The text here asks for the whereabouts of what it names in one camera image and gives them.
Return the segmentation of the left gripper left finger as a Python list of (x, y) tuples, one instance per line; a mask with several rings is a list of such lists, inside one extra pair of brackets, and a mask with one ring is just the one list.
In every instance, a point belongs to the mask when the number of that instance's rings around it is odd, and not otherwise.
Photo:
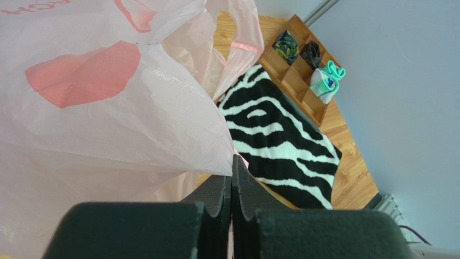
[(44, 258), (226, 258), (231, 183), (210, 176), (180, 202), (85, 202), (61, 219)]

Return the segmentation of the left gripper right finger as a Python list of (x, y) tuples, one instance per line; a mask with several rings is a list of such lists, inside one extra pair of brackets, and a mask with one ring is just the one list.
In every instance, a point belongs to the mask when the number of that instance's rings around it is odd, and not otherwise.
[(233, 158), (234, 258), (411, 258), (396, 223), (368, 210), (292, 210)]

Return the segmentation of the pink peach plastic bag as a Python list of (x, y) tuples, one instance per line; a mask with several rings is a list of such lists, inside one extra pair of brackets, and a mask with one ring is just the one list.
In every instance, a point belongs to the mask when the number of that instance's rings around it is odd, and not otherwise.
[(264, 49), (254, 1), (1, 1), (1, 257), (89, 201), (231, 176), (215, 101)]

